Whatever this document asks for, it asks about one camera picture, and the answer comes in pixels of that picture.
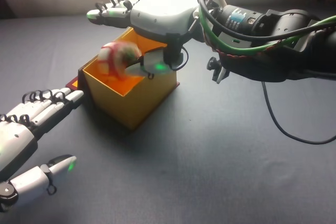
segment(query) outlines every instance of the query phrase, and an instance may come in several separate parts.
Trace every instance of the gray tabletop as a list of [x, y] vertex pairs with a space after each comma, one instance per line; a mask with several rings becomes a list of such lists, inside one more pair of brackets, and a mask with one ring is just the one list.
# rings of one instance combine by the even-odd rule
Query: gray tabletop
[[[334, 10], [314, 10], [321, 17]], [[122, 33], [85, 16], [0, 21], [0, 111], [26, 91], [64, 87], [100, 47]], [[95, 123], [83, 107], [38, 142], [17, 174], [72, 154], [76, 168], [52, 197], [0, 216], [1, 223], [336, 223], [336, 142], [282, 135], [259, 82], [235, 74], [217, 85], [215, 56], [186, 44], [181, 85], [133, 133]], [[323, 140], [336, 134], [336, 83], [268, 84], [280, 124]]]

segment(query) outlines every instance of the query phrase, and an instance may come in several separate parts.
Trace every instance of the green light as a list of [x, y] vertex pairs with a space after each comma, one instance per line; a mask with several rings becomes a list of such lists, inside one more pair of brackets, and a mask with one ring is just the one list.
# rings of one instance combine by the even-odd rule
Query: green light
[[75, 162], [72, 162], [70, 165], [69, 165], [69, 168], [68, 168], [68, 171], [72, 171], [72, 169], [75, 167]]
[[165, 70], [167, 66], [165, 64], [158, 63], [155, 65], [156, 70]]

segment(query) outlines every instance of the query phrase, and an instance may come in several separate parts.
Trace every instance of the yellow box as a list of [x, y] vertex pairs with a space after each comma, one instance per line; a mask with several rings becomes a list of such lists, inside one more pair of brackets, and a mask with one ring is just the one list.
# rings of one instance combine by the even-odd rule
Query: yellow box
[[[117, 40], [137, 44], [143, 54], [166, 46], [139, 36], [132, 28]], [[139, 126], [177, 85], [176, 72], [157, 74], [152, 80], [144, 77], [127, 77], [120, 81], [106, 77], [98, 71], [97, 57], [84, 66], [82, 71], [95, 105], [131, 130]]]

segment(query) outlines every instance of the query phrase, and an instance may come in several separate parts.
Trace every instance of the ball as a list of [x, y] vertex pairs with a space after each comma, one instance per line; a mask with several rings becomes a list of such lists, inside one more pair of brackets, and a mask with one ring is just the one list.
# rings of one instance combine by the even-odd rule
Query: ball
[[102, 46], [98, 57], [98, 69], [101, 74], [125, 78], [125, 68], [137, 62], [141, 51], [136, 44], [128, 41], [114, 41]]

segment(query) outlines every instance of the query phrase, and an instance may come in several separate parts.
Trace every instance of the blurred ball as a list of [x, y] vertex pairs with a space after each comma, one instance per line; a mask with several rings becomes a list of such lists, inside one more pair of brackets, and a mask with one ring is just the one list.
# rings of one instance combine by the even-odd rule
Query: blurred ball
[[101, 47], [97, 63], [101, 74], [125, 77], [125, 68], [137, 62], [141, 51], [136, 44], [128, 41], [114, 41]]

